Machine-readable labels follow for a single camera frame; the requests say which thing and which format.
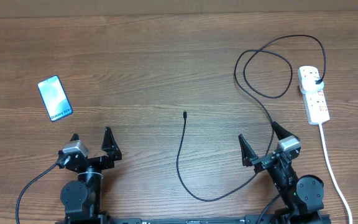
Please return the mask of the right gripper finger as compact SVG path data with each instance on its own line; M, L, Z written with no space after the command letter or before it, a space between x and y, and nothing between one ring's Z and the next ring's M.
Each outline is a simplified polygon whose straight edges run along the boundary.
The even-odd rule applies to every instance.
M254 166L254 161L258 159L258 155L242 134L238 136L238 139L241 146L242 165L246 167Z
M276 121L272 123L272 129L274 130L276 136L279 140L285 139L287 137L293 136L296 139L299 139L298 136L292 134L291 132L287 131L285 128L283 128L281 125L279 125Z

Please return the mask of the Samsung Galaxy smartphone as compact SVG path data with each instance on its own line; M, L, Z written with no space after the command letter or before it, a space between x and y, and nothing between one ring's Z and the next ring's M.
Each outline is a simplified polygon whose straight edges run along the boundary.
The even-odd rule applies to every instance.
M51 122L73 113L60 78L55 75L37 84L45 109Z

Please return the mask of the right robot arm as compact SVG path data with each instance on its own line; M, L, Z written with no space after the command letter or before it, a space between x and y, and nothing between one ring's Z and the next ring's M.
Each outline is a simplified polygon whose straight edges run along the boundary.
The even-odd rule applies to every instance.
M300 139L272 123L278 137L276 150L259 157L243 135L239 135L242 165L253 167L256 174L267 171L278 191L260 215L246 215L246 223L330 223L329 215L322 215L324 208L324 182L315 175L298 177L291 162L301 151Z

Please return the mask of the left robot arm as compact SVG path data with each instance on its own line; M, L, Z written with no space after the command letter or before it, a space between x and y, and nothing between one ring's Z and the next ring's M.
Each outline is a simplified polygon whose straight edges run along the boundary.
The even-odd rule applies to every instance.
M102 171L114 168L122 153L110 127L105 127L101 150L104 156L89 158L89 150L75 133L64 148L58 151L56 165L77 173L60 193L65 206L65 223L113 223L108 212L101 211Z

